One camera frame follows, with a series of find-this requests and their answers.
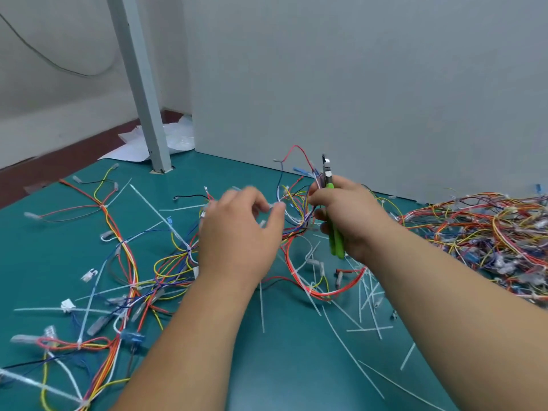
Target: forearm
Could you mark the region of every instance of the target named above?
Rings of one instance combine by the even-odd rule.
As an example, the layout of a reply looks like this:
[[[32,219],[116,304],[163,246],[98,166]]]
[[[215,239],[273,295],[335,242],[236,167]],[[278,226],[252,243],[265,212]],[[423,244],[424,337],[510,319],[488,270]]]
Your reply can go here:
[[[252,292],[211,281],[203,271],[113,410],[223,410],[234,342]]]
[[[370,240],[366,255],[421,353],[459,407],[544,409],[544,311],[394,222]]]

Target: right arm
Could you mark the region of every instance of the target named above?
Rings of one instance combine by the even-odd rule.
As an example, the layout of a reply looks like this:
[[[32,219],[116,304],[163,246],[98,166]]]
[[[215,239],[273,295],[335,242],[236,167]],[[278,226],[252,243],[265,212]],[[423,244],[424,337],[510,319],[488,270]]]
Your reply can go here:
[[[311,186],[346,251],[378,278],[422,355],[462,410],[544,410],[548,315],[394,222],[363,186]],[[327,231],[327,224],[322,225]]]

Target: metal post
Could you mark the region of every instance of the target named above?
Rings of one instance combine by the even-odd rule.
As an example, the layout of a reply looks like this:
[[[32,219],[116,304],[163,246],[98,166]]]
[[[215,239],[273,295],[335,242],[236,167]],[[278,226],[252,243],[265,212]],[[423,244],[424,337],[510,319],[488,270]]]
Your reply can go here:
[[[155,172],[165,173],[172,169],[166,133],[150,62],[146,53],[145,37],[135,0],[107,0],[112,24],[126,66],[129,85],[141,120],[142,131]]]

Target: hand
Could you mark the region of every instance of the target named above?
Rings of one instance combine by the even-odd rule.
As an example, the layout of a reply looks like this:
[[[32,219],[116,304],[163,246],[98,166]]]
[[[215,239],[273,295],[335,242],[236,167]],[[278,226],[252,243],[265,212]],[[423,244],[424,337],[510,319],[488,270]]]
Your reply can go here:
[[[370,239],[375,239],[376,233],[395,222],[362,185],[341,176],[333,176],[333,184],[335,189],[318,189],[317,184],[313,183],[308,203],[325,206],[317,209],[314,216],[325,221],[327,213],[343,236],[345,251],[355,260],[366,263]],[[328,224],[322,224],[321,230],[329,234]]]
[[[282,241],[285,204],[276,203],[261,228],[259,211],[269,204],[255,187],[230,189],[210,202],[200,225],[200,277],[230,280],[250,290],[266,275]]]

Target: person's left hand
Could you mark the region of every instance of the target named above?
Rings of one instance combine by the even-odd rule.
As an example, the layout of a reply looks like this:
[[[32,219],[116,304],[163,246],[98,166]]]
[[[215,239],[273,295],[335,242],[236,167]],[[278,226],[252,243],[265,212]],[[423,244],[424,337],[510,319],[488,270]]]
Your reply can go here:
[[[261,228],[257,215],[269,210],[255,187],[239,192],[230,189],[220,200],[209,202],[200,225],[200,277],[229,279],[254,289],[270,269],[282,241],[285,204],[276,203]]]

